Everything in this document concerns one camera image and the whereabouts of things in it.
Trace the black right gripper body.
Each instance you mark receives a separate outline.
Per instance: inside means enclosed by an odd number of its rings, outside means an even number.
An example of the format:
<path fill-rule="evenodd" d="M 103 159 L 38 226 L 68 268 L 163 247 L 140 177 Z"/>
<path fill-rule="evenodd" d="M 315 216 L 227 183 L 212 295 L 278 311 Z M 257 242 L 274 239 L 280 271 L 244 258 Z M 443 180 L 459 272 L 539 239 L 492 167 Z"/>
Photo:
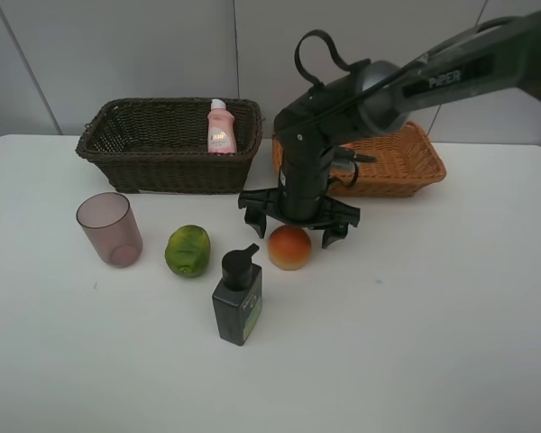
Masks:
<path fill-rule="evenodd" d="M 259 209 L 267 217 L 294 226 L 358 226 L 358 208 L 327 196 L 335 146 L 315 134 L 280 134 L 278 138 L 282 145 L 278 186 L 242 191 L 238 207 Z"/>

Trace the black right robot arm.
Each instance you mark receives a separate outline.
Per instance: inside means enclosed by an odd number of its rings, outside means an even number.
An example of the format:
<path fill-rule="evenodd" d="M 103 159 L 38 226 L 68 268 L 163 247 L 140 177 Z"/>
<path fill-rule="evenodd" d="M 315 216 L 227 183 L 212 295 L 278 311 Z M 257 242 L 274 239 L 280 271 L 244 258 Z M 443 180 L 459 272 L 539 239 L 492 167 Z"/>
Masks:
<path fill-rule="evenodd" d="M 347 63 L 327 32 L 315 36 L 344 76 L 325 84 L 299 70 L 309 90 L 273 122 L 283 149 L 278 184 L 238 198 L 245 223 L 258 235 L 276 219 L 321 231 L 323 246 L 344 239 L 361 212 L 328 196 L 332 163 L 364 163 L 348 143 L 396 133 L 414 111 L 509 88 L 541 102 L 541 10 L 481 23 L 402 67 L 385 60 Z"/>

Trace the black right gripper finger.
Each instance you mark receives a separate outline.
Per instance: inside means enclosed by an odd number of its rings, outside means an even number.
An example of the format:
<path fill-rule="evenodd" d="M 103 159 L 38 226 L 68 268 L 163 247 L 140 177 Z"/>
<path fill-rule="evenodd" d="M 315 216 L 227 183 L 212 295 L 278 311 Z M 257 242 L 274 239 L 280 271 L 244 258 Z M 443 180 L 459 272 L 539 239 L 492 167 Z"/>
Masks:
<path fill-rule="evenodd" d="M 328 246 L 334 242 L 344 240 L 348 235 L 348 225 L 347 224 L 335 224 L 328 226 L 322 236 L 321 247 L 326 249 Z"/>
<path fill-rule="evenodd" d="M 248 207 L 245 210 L 244 222 L 250 226 L 260 239 L 265 237 L 267 218 L 259 209 Z"/>

